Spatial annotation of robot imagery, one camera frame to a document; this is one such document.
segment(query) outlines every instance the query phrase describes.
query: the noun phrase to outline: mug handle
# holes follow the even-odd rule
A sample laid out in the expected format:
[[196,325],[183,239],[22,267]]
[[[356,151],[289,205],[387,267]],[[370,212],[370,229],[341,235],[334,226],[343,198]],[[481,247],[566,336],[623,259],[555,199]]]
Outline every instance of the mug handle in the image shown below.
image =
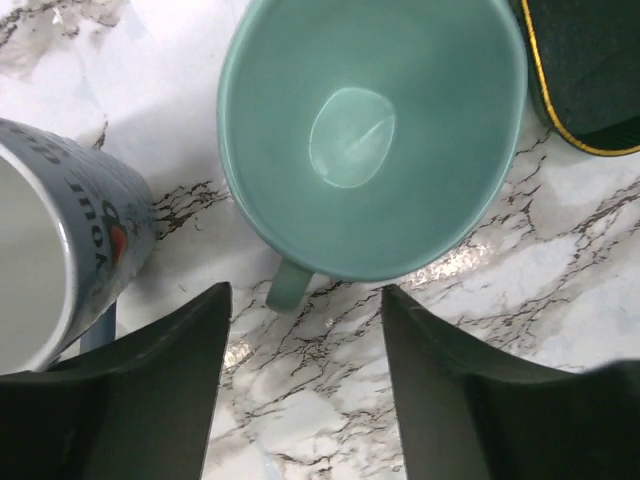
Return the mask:
[[283,258],[267,295],[267,306],[279,313],[295,310],[304,298],[311,277],[313,272]]

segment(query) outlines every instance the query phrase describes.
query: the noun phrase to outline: marble countertop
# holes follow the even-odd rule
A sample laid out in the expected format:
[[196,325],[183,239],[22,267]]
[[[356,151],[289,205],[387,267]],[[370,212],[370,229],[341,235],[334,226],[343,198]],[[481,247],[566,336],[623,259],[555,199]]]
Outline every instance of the marble countertop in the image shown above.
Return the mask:
[[[279,259],[234,207],[216,142],[218,76],[246,4],[0,0],[0,115],[149,181],[162,240],[119,301],[120,334],[232,283],[204,479],[404,479],[380,285],[318,277],[299,315],[264,305]],[[640,354],[639,227],[640,154],[573,150],[529,108],[479,227],[398,283],[491,345],[580,371]]]

